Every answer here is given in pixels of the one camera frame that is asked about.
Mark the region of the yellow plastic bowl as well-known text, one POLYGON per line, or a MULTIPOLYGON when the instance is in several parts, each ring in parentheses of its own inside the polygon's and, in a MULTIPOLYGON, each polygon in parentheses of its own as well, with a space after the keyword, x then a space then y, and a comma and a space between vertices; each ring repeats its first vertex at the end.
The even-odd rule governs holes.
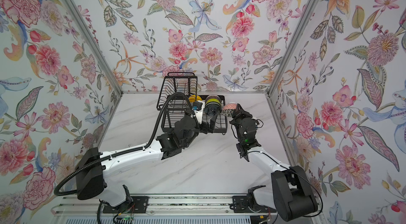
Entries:
POLYGON ((194 103, 196 101, 202 101, 202 98, 198 95, 191 95, 188 97, 190 103, 194 103))

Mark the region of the black wire dish rack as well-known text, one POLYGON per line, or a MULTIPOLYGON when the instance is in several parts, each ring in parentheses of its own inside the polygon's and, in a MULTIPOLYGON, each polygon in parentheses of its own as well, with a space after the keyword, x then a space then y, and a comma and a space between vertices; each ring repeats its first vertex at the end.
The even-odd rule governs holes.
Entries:
MULTIPOLYGON (((198 77, 192 72, 170 72, 164 77, 162 88, 160 91, 157 110, 162 110, 167 99, 174 93, 183 93, 186 98, 177 96, 173 100, 169 101, 167 109, 163 112, 163 118, 161 122, 161 128, 164 132, 169 131, 174 127, 177 121, 180 121, 186 110, 192 106, 188 97, 191 95, 198 95, 205 103, 205 99, 208 95, 197 94, 198 89, 198 77)), ((225 97, 220 95, 221 107, 225 106, 225 97)), ((210 123, 212 117, 209 117, 203 113, 203 122, 210 123)), ((227 133, 227 118, 221 113, 217 115, 216 125, 214 133, 225 135, 227 133)))

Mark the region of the dark blue patterned bowl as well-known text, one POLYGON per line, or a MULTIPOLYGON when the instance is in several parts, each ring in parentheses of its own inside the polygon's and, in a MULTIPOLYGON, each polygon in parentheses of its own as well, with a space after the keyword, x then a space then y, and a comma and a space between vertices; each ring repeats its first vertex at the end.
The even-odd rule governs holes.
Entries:
POLYGON ((217 116, 221 113, 222 107, 221 104, 216 102, 211 102, 205 105, 204 112, 209 117, 217 116))

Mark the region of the lime green plastic bowl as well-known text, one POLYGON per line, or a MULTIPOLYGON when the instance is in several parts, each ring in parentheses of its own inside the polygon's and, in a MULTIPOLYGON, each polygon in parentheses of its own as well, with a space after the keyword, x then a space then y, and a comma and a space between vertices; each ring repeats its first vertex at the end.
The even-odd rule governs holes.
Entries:
POLYGON ((209 105, 209 104, 218 104, 218 105, 221 105, 221 100, 218 100, 218 99, 205 100, 205 104, 206 104, 206 105, 209 105))

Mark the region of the pink striped ceramic bowl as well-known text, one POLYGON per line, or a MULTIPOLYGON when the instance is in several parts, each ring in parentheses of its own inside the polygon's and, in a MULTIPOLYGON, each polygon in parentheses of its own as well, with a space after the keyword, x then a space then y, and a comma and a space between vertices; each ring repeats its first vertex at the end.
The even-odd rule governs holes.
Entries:
POLYGON ((208 95, 206 97, 206 100, 210 100, 210 99, 218 99, 221 100, 221 98, 218 95, 208 95))

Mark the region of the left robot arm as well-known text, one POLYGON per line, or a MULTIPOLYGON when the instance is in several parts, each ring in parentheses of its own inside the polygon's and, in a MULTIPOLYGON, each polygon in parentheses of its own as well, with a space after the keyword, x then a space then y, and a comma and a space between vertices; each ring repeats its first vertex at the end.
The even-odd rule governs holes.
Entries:
POLYGON ((180 154, 190 147, 200 133, 212 133, 216 120, 212 119, 209 124, 203 121, 206 104, 206 101, 199 99, 190 102, 189 97, 182 92, 170 95, 158 114, 148 142, 119 151, 100 152, 98 148, 88 150, 75 170, 56 185, 54 195, 61 197, 75 194, 79 200, 99 198, 112 207, 129 205, 130 192, 118 175, 136 165, 180 154), (156 136, 163 115, 176 100, 185 106, 183 118, 175 122, 166 133, 156 136))

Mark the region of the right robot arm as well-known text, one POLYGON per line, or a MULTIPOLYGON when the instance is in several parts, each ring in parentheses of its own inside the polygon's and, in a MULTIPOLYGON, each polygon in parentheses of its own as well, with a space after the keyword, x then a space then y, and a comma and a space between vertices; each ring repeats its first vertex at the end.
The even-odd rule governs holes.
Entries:
POLYGON ((300 166, 289 166, 269 154, 256 139, 262 121, 254 118, 240 104, 230 121, 240 158, 258 167, 271 179, 271 188, 256 186, 247 191, 247 206, 253 211, 261 207, 274 209, 282 220, 289 222, 300 217, 313 218, 321 214, 319 192, 313 187, 300 166))

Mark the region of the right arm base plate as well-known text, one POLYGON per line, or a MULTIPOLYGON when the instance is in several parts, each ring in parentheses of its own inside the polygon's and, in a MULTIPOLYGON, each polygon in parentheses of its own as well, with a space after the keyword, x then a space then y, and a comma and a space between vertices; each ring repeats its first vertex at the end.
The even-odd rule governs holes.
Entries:
POLYGON ((266 206, 260 206, 255 204, 253 200, 249 199, 246 195, 234 195, 232 196, 232 203, 229 206, 230 210, 234 213, 261 213, 269 214, 276 213, 273 208, 266 206))

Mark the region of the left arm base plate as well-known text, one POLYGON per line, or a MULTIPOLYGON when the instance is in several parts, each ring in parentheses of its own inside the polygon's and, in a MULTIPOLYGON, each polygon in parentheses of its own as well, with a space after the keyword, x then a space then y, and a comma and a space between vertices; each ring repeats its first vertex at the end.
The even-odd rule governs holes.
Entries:
POLYGON ((103 213, 146 213, 148 207, 148 196, 131 196, 131 201, 125 201, 117 207, 112 207, 110 205, 105 205, 103 208, 103 213))

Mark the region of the aluminium mounting rail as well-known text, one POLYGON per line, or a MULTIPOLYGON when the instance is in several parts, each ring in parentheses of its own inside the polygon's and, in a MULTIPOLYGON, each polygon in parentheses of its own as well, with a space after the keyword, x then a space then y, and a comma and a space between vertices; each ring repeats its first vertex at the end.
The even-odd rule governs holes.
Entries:
MULTIPOLYGON (((121 216, 266 216, 261 213, 234 213, 229 206, 232 196, 245 194, 134 194, 148 196, 146 213, 123 213, 121 216)), ((98 199, 81 201, 75 196, 64 196, 51 209, 54 216, 95 216, 98 199)))

